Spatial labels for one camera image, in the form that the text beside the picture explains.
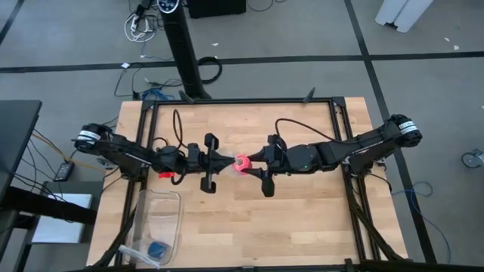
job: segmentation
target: clear plastic container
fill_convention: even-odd
[[[174,257],[182,222],[182,200],[176,192],[144,190],[126,246],[119,250],[131,264],[161,268]]]

